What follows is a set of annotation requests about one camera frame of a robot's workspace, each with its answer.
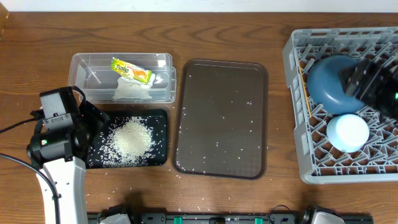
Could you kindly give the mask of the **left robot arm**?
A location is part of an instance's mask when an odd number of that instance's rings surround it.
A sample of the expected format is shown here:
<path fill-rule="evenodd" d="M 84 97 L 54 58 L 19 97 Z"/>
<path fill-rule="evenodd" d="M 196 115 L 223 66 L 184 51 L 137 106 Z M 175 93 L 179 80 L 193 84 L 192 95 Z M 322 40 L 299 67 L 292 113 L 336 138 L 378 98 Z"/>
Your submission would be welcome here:
<path fill-rule="evenodd" d="M 86 160 L 109 116 L 86 99 L 77 86 L 40 94 L 41 109 L 27 155 L 37 173 L 46 223 L 88 223 L 85 205 Z"/>

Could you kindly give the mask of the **wooden chopstick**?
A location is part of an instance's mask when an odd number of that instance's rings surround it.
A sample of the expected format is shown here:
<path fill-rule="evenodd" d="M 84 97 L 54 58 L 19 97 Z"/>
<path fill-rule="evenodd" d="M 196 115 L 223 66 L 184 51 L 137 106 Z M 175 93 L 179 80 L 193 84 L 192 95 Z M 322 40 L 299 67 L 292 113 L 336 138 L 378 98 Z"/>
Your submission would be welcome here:
<path fill-rule="evenodd" d="M 308 95 L 307 95 L 307 89 L 306 89 L 306 86 L 305 86 L 303 73 L 302 73 L 302 69 L 301 69 L 300 64 L 298 65 L 298 71 L 299 71 L 300 77 L 301 77 L 301 82 L 302 82 L 302 86 L 303 86 L 303 92 L 304 92 L 304 95 L 305 95 L 305 102 L 306 102 L 306 106 L 307 106 L 308 115 L 309 115 L 309 118 L 311 118 L 312 117 L 312 111 L 311 111 L 311 108 L 310 108 L 310 103 L 309 103 Z"/>

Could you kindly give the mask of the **yellow green snack wrapper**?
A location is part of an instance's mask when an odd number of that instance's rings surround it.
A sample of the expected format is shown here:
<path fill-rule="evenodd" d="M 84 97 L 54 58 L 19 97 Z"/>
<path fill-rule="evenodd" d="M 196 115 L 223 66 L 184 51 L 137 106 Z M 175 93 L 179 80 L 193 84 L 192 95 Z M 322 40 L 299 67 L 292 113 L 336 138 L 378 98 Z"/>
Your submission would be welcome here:
<path fill-rule="evenodd" d="M 111 69 L 124 78 L 135 80 L 143 84 L 148 84 L 152 76 L 150 70 L 145 70 L 137 65 L 114 57 L 111 62 Z"/>

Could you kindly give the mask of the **white paper napkin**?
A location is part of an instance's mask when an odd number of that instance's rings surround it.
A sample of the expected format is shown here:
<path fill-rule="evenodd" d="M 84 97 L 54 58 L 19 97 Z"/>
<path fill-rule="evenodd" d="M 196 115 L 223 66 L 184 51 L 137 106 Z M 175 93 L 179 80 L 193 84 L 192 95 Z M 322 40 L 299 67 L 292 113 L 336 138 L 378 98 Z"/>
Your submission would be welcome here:
<path fill-rule="evenodd" d="M 154 80 L 154 77 L 150 77 L 148 83 L 145 84 L 134 79 L 120 77 L 118 79 L 118 87 L 114 92 L 113 99 L 151 99 L 151 96 L 149 95 L 149 90 L 152 88 Z"/>

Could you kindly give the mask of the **blue plate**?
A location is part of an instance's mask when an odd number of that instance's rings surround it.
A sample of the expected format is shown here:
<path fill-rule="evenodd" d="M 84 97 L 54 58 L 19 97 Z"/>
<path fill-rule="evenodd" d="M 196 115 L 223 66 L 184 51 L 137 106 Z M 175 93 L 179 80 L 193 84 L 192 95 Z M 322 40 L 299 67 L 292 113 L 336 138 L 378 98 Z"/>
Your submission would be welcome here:
<path fill-rule="evenodd" d="M 339 72 L 354 67 L 358 61 L 344 55 L 334 55 L 313 65 L 307 77 L 307 90 L 316 104 L 331 114 L 350 114 L 362 109 L 365 104 L 344 93 Z"/>

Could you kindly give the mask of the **light blue rice bowl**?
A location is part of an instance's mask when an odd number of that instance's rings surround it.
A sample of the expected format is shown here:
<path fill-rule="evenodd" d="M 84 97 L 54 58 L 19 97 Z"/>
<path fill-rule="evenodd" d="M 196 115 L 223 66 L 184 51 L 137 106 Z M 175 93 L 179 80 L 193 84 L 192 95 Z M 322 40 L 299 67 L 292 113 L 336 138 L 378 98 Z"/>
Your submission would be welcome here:
<path fill-rule="evenodd" d="M 365 120 L 355 114 L 334 117 L 326 126 L 326 135 L 332 146 L 347 153 L 360 150 L 368 141 L 369 133 Z"/>

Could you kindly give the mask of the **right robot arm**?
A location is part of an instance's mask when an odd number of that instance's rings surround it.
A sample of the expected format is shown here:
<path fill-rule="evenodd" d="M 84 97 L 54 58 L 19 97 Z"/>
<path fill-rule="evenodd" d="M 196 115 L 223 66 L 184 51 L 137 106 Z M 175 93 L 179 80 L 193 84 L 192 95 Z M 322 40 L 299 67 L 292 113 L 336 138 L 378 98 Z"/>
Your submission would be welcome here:
<path fill-rule="evenodd" d="M 397 119 L 397 70 L 393 72 L 370 60 L 342 69 L 339 79 L 346 95 Z"/>

